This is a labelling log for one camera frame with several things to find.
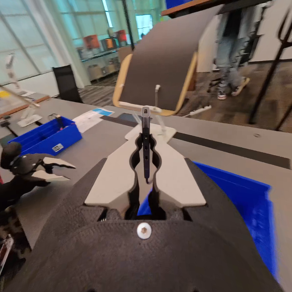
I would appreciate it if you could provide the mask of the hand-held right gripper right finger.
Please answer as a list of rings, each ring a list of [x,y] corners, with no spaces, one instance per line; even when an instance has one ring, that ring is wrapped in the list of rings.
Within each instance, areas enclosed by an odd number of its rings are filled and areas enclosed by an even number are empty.
[[[149,194],[152,215],[166,217],[163,202],[179,209],[205,206],[206,199],[192,173],[195,164],[156,135],[149,136],[149,144],[156,167]]]

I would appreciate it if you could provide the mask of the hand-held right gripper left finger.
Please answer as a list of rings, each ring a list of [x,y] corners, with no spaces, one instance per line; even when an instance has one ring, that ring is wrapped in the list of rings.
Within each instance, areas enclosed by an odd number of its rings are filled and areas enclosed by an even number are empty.
[[[142,144],[139,133],[107,157],[85,205],[116,209],[124,219],[136,219],[140,188],[135,168],[140,163]]]

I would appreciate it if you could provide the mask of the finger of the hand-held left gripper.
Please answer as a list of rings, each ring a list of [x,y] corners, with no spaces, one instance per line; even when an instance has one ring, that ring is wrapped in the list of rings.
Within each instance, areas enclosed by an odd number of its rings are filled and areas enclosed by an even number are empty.
[[[53,182],[53,181],[69,181],[70,179],[65,176],[58,176],[56,174],[47,173],[44,170],[38,170],[32,174],[32,177],[46,181],[46,182]]]
[[[54,158],[54,157],[44,157],[42,160],[43,163],[43,167],[45,169],[52,169],[54,166],[57,167],[64,167],[64,168],[68,168],[68,169],[76,169],[76,166],[62,160],[62,159],[58,159],[58,158]]]

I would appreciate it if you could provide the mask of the blue plastic bin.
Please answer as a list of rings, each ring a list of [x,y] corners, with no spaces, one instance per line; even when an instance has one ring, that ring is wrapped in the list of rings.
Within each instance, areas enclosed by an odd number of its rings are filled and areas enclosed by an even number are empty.
[[[82,139],[75,123],[63,116],[34,128],[10,140],[22,146],[22,155],[46,153],[56,156]]]
[[[184,159],[206,203],[176,206],[158,185],[139,207],[126,252],[130,291],[282,291],[270,186]]]

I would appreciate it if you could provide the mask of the black usb-c port adapter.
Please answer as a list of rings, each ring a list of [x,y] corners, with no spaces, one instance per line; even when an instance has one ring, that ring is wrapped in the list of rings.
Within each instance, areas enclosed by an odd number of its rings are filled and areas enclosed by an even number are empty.
[[[150,108],[143,107],[141,110],[142,117],[142,144],[143,144],[143,167],[144,178],[146,183],[149,184],[148,179],[150,176]]]

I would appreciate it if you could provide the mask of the person's left forearm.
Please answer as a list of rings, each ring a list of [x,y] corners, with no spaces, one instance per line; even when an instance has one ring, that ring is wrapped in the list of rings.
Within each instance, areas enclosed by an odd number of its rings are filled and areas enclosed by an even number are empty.
[[[14,176],[14,178],[0,185],[0,211],[13,206],[26,193],[35,187],[46,187],[50,182],[35,177]]]

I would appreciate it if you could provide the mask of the printed paper sheet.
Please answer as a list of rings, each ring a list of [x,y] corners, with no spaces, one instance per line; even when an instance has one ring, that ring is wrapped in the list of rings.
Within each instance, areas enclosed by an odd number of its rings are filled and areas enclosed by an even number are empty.
[[[114,111],[104,108],[95,108],[72,119],[80,133],[84,133],[102,121],[102,117],[111,116]]]

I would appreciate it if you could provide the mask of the narrow black table strip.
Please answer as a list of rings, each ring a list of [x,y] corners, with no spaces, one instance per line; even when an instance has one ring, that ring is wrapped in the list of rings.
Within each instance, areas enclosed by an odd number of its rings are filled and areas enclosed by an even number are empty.
[[[210,139],[205,139],[202,137],[197,137],[197,136],[180,133],[180,132],[177,132],[173,136],[173,138],[181,140],[181,141],[189,142],[192,144],[204,146],[207,148],[211,148],[214,150],[222,151],[225,153],[229,153],[232,155],[237,155],[240,157],[252,159],[252,160],[266,163],[269,165],[291,170],[291,160],[289,158],[285,158],[282,156],[272,155],[265,152],[243,148],[243,147],[226,144],[226,143],[222,143],[222,142],[218,142],[218,141],[214,141]]]

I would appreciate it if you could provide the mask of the wide black table strip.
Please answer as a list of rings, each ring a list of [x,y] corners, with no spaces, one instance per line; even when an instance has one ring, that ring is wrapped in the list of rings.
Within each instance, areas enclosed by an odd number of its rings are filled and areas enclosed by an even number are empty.
[[[108,122],[113,122],[113,123],[129,126],[133,128],[138,125],[138,122],[135,120],[134,116],[127,113],[122,113],[118,117],[103,115],[101,119]]]

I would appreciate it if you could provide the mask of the white power strip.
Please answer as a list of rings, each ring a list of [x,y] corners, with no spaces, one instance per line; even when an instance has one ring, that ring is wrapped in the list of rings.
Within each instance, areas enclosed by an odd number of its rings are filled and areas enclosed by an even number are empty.
[[[202,107],[202,108],[199,108],[197,110],[194,110],[194,111],[191,111],[190,113],[188,113],[187,115],[184,115],[183,117],[190,117],[190,116],[194,116],[194,115],[198,115],[200,113],[203,113],[207,110],[210,110],[212,109],[212,106],[211,105],[207,105],[205,107]]]

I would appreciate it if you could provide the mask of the black office chair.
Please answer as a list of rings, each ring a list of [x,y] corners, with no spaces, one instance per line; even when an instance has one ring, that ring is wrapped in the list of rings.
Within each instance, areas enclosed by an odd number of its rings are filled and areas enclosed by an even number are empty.
[[[52,70],[57,82],[60,99],[83,104],[71,65],[52,67]]]

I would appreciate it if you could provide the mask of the wooden edged display board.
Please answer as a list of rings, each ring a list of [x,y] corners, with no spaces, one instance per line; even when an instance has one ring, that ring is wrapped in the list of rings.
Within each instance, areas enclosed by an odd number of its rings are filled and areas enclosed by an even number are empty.
[[[161,116],[178,113],[194,80],[199,41],[223,4],[160,22],[122,61],[112,102]]]

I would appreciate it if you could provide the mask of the black metal stand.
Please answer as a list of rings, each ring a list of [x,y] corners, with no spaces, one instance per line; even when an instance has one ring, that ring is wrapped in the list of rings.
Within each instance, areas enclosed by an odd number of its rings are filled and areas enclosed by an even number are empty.
[[[262,104],[263,100],[264,100],[264,97],[266,95],[266,92],[268,90],[268,87],[269,87],[269,84],[275,74],[275,71],[276,71],[276,68],[280,62],[280,58],[282,56],[282,53],[285,49],[287,48],[290,48],[292,47],[292,42],[289,41],[290,39],[290,35],[291,35],[291,32],[292,32],[292,21],[290,21],[290,24],[287,28],[287,31],[286,31],[286,34],[284,35],[284,37],[282,37],[282,32],[283,32],[283,29],[284,29],[284,26],[286,24],[286,21],[287,21],[287,18],[290,14],[290,10],[291,8],[288,8],[285,16],[283,17],[283,20],[282,20],[282,23],[279,27],[279,30],[278,30],[278,34],[277,34],[277,38],[280,42],[280,46],[279,46],[279,50],[278,52],[276,53],[276,57],[275,59],[272,61],[272,64],[270,66],[270,69],[266,75],[266,78],[264,80],[264,83],[261,87],[261,90],[256,98],[256,101],[254,103],[254,106],[252,108],[252,111],[251,111],[251,114],[250,114],[250,117],[248,119],[248,124],[249,125],[255,125],[256,124],[256,121],[257,121],[257,114],[258,114],[258,110],[260,108],[260,105]]]

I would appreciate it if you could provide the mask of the black floor lamp stand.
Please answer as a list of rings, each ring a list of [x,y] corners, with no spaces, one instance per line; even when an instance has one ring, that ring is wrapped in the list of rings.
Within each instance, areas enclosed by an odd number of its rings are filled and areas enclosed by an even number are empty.
[[[128,31],[129,31],[131,50],[134,51],[135,45],[134,45],[134,41],[133,41],[133,35],[132,35],[132,30],[131,30],[131,25],[130,25],[130,19],[129,19],[129,13],[128,13],[126,0],[122,0],[122,5],[123,5],[123,11],[124,11],[124,14],[125,14],[127,28],[128,28]]]

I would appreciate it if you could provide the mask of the small blue bin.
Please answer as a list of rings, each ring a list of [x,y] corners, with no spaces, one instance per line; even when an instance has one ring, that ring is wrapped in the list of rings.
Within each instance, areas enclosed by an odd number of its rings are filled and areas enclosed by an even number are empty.
[[[171,9],[176,6],[191,2],[192,0],[166,0],[166,9]]]

